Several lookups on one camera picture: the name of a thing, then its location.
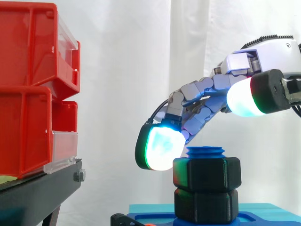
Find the screw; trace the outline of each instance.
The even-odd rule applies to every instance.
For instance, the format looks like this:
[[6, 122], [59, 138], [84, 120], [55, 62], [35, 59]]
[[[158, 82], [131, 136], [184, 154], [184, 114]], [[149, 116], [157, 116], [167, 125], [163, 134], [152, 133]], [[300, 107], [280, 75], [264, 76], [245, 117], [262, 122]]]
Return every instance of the screw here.
[[77, 171], [76, 180], [78, 182], [83, 182], [86, 178], [86, 171], [84, 169], [80, 169]]

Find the cable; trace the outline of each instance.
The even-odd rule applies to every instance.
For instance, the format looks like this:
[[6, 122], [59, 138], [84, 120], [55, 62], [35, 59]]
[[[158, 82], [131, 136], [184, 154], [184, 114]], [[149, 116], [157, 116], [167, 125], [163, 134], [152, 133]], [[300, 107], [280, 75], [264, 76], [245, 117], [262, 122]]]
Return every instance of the cable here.
[[299, 111], [299, 109], [301, 109], [300, 108], [300, 106], [292, 106], [292, 109], [294, 110], [294, 112], [296, 112], [296, 114], [299, 116], [299, 117], [301, 117], [301, 112]]
[[164, 101], [162, 104], [160, 104], [159, 107], [157, 107], [157, 109], [154, 111], [154, 113], [151, 115], [151, 117], [146, 121], [146, 123], [152, 124], [154, 122], [154, 118], [155, 118], [156, 114], [158, 114], [158, 112], [161, 110], [161, 108], [164, 107], [164, 105], [166, 105], [167, 103], [168, 103], [168, 99], [166, 101]]

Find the black shelf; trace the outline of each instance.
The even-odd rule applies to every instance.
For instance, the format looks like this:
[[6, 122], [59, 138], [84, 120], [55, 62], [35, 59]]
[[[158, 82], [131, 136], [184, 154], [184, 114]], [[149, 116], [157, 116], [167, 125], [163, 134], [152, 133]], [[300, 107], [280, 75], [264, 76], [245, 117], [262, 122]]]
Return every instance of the black shelf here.
[[0, 225], [55, 225], [60, 205], [77, 189], [81, 160], [53, 174], [40, 173], [30, 178], [0, 185]]

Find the blue bolt thread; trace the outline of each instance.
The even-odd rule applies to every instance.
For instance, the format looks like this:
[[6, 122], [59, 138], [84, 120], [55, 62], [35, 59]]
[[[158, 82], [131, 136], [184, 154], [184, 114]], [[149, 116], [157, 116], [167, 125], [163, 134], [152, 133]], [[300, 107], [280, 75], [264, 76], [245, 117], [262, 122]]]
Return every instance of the blue bolt thread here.
[[210, 146], [203, 146], [203, 147], [186, 147], [188, 152], [188, 158], [191, 159], [219, 159], [224, 158], [225, 155], [222, 153], [224, 150], [222, 147], [210, 147]]

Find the blue base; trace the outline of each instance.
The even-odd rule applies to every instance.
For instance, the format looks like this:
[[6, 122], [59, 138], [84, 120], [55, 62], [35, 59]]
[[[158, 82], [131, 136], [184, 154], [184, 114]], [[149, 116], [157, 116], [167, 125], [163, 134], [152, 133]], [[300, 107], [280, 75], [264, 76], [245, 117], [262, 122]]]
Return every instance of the blue base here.
[[[131, 205], [128, 216], [143, 224], [155, 224], [156, 226], [209, 226], [196, 225], [181, 219], [177, 219], [171, 212], [174, 205]], [[287, 212], [271, 204], [254, 203], [240, 204], [238, 218], [228, 226], [301, 226], [301, 217]]]

